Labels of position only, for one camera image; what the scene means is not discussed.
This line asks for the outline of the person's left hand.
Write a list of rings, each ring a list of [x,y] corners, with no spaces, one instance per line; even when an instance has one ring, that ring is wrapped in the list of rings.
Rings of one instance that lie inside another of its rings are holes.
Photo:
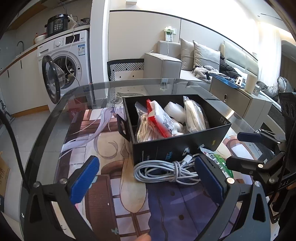
[[[151,241],[151,236],[148,233],[144,233],[143,235],[137,237],[134,241]]]

